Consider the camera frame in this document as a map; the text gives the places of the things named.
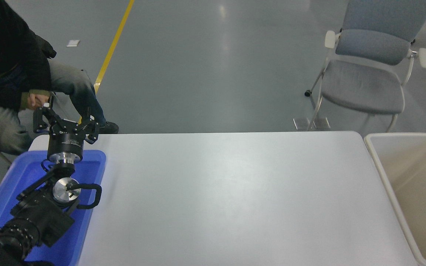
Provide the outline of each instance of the yellow floor line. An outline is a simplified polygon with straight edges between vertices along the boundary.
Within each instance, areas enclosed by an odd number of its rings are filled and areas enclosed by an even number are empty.
[[[116,45],[118,44],[121,33],[123,32],[123,28],[126,24],[127,17],[129,17],[129,13],[131,12],[132,5],[134,5],[134,1],[135,0],[130,0],[129,4],[127,5],[123,19],[121,20],[121,23],[119,24],[119,27],[115,34],[113,42],[111,43],[111,47],[108,50],[108,54],[106,55],[105,61],[103,62],[103,65],[101,66],[101,69],[98,73],[98,77],[95,80],[95,84],[94,84],[95,94],[98,93],[99,86],[101,85],[101,81],[103,80],[103,77],[105,76],[106,69],[108,68],[109,62],[111,61],[111,57],[113,56],[113,53],[115,52]]]

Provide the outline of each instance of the black shoe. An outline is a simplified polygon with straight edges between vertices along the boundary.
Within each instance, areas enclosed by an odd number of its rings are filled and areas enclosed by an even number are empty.
[[[100,134],[117,134],[119,131],[119,126],[113,122],[106,121],[105,126],[99,128]]]

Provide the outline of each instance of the chair backrest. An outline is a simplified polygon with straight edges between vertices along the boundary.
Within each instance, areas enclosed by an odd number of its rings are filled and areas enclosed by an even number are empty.
[[[350,0],[336,54],[396,65],[426,21],[426,0]]]

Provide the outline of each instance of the gray floor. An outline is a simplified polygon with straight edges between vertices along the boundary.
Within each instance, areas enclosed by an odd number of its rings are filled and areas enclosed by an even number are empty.
[[[56,59],[96,79],[128,0],[7,0]],[[346,0],[136,0],[98,99],[120,133],[296,131],[311,117],[303,96],[323,64],[327,30],[338,32]],[[78,47],[65,47],[80,39]],[[426,24],[413,49],[426,47]],[[397,67],[404,76],[407,61]],[[426,132],[426,69],[415,64],[395,132]],[[60,96],[67,118],[78,120]],[[385,131],[368,117],[324,102],[331,130]],[[21,114],[30,126],[30,113]],[[0,181],[6,167],[0,160]]]

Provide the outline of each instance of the chair seat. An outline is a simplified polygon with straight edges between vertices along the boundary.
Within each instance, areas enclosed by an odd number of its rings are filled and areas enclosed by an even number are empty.
[[[331,60],[323,75],[321,94],[330,102],[365,113],[404,111],[404,93],[397,75],[359,64]]]

